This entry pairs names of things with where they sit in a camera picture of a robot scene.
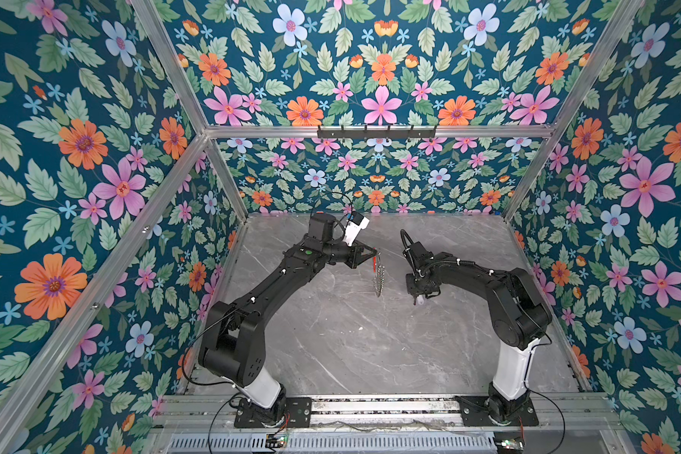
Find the red keyring with metal rings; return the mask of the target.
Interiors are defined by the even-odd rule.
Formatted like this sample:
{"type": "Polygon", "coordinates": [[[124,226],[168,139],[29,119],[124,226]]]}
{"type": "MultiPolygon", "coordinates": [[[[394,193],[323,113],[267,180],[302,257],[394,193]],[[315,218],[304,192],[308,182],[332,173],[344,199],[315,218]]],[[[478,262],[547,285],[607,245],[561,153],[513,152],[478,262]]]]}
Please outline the red keyring with metal rings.
{"type": "Polygon", "coordinates": [[[372,267],[374,274],[373,276],[374,292],[377,297],[380,297],[382,295],[385,282],[385,267],[382,263],[380,252],[376,252],[376,254],[374,255],[372,259],[372,267]]]}

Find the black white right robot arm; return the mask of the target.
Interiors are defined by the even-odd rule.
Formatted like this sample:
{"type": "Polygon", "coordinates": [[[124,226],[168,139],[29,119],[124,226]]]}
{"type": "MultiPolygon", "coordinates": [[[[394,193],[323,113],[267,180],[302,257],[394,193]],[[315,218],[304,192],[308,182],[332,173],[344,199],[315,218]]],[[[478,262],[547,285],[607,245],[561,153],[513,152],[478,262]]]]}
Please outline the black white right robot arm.
{"type": "Polygon", "coordinates": [[[439,296],[444,285],[484,298],[499,338],[499,356],[482,411],[497,425],[512,423],[530,402],[533,358],[552,322],[533,276],[522,268],[495,270],[451,253],[431,253],[404,229],[400,238],[412,269],[406,275],[406,288],[416,306],[439,296]]]}

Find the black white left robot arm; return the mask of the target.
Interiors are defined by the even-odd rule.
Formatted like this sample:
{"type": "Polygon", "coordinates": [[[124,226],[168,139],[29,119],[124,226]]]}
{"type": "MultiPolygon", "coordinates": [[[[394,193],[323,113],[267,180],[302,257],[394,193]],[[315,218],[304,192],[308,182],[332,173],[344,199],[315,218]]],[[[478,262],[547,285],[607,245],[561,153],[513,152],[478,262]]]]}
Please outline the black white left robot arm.
{"type": "Polygon", "coordinates": [[[260,424],[283,424],[287,391],[265,367],[265,331],[274,314],[326,266],[344,264],[355,269],[378,255],[358,240],[370,219],[358,211],[348,216],[341,238],[334,237],[339,220],[327,213],[313,214],[308,232],[283,253],[279,265],[257,286],[232,303],[214,304],[200,337],[198,365],[232,382],[250,403],[260,424]]]}

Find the black hook rack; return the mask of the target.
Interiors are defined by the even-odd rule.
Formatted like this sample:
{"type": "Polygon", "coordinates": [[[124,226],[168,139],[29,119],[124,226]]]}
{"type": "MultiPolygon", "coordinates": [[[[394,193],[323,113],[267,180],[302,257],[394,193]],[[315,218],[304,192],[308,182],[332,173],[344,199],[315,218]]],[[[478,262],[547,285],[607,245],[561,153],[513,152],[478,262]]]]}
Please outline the black hook rack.
{"type": "Polygon", "coordinates": [[[416,127],[416,126],[334,126],[319,127],[316,135],[321,139],[427,139],[435,138],[437,130],[435,127],[416,127]]]}

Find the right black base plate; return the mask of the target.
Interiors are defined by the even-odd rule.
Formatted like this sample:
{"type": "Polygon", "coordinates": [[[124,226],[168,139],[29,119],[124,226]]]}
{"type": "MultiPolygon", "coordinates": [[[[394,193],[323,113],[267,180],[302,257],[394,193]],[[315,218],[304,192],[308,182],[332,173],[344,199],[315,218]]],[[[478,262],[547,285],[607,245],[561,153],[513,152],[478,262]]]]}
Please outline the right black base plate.
{"type": "Polygon", "coordinates": [[[512,401],[497,395],[458,395],[454,400],[460,406],[465,427],[539,426],[539,419],[529,395],[522,395],[512,401]]]}

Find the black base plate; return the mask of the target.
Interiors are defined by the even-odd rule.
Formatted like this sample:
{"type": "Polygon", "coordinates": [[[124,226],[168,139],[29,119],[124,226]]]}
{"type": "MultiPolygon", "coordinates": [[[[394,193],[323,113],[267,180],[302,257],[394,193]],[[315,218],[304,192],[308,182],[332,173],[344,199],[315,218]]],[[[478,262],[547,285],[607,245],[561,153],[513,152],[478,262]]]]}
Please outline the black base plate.
{"type": "Polygon", "coordinates": [[[310,426],[313,400],[309,397],[279,397],[272,408],[264,409],[243,400],[236,411],[235,429],[280,429],[310,426]]]}
{"type": "Polygon", "coordinates": [[[497,395],[458,395],[454,400],[460,406],[465,427],[539,426],[539,419],[529,395],[522,395],[512,401],[497,395]]]}

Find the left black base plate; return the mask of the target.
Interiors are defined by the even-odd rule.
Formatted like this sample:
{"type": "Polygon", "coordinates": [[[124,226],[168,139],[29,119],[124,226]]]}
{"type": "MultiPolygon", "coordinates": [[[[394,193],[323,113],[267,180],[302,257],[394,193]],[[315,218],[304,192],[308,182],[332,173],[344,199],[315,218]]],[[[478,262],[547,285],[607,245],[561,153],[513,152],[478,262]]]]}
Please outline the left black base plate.
{"type": "Polygon", "coordinates": [[[236,411],[235,429],[280,429],[310,426],[313,400],[309,397],[279,397],[272,408],[264,409],[243,400],[236,411]]]}

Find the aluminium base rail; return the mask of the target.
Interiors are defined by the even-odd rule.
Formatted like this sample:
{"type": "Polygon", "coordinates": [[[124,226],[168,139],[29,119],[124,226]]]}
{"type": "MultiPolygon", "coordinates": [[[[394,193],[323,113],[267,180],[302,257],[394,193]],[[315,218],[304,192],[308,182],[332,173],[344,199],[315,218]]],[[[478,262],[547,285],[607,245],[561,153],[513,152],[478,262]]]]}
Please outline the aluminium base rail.
{"type": "MultiPolygon", "coordinates": [[[[224,395],[168,397],[153,420],[153,429],[207,429],[212,422],[232,429],[236,420],[245,429],[261,429],[252,407],[224,406],[224,395]]],[[[550,393],[532,395],[527,404],[505,423],[490,415],[483,395],[312,395],[288,397],[286,414],[292,429],[324,427],[427,427],[439,429],[491,429],[491,431],[621,431],[623,423],[601,393],[550,393]]]]}

